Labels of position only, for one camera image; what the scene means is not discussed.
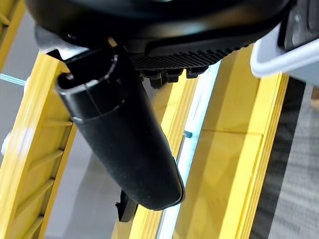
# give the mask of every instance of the yellow ladder rail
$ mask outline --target yellow ladder rail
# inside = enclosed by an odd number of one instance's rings
[[[0,1],[0,73],[24,13],[23,0]]]
[[[66,71],[38,55],[0,168],[0,239],[44,238],[76,133],[53,90]]]

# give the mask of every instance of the black plastic housing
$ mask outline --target black plastic housing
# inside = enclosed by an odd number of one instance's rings
[[[141,82],[117,57],[109,69],[82,84],[62,74],[56,90],[93,152],[130,198],[153,210],[180,203],[184,186],[176,161]]]

